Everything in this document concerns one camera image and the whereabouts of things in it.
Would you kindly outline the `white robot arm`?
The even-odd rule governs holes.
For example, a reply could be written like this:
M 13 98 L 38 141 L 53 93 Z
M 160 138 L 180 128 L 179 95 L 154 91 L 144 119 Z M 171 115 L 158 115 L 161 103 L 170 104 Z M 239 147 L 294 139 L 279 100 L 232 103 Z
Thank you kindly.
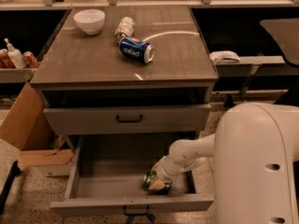
M 163 189 L 204 157 L 215 164 L 217 224 L 298 224 L 299 107 L 244 103 L 229 109 L 214 134 L 174 142 L 150 170 L 149 189 Z

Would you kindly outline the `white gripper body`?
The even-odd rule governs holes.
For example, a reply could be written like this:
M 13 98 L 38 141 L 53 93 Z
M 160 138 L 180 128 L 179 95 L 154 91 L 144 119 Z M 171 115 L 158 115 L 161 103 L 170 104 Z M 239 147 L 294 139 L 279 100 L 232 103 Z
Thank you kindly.
M 179 174 L 178 165 L 171 157 L 163 156 L 155 164 L 155 172 L 159 179 L 165 183 L 171 183 Z

